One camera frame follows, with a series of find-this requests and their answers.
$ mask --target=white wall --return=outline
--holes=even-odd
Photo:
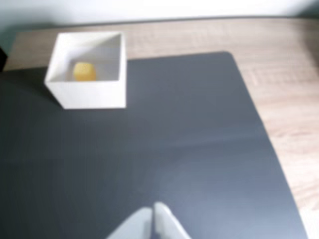
[[[294,16],[316,0],[1,0],[0,46],[14,32],[62,25],[222,16]]]

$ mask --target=white square container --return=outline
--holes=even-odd
[[[96,81],[75,81],[76,62],[92,63]],[[125,108],[126,63],[121,32],[60,33],[44,83],[64,109]]]

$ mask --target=yellow object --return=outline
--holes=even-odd
[[[73,75],[77,81],[95,81],[94,65],[87,62],[78,62],[74,66]]]

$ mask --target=wooden table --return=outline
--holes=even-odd
[[[5,70],[47,66],[57,33],[120,30],[129,59],[231,52],[310,239],[319,239],[319,21],[206,19],[20,32]]]

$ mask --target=black mat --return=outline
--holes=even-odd
[[[104,239],[162,201],[193,239],[306,239],[230,54],[129,61],[123,110],[65,111],[45,72],[0,75],[0,238]]]

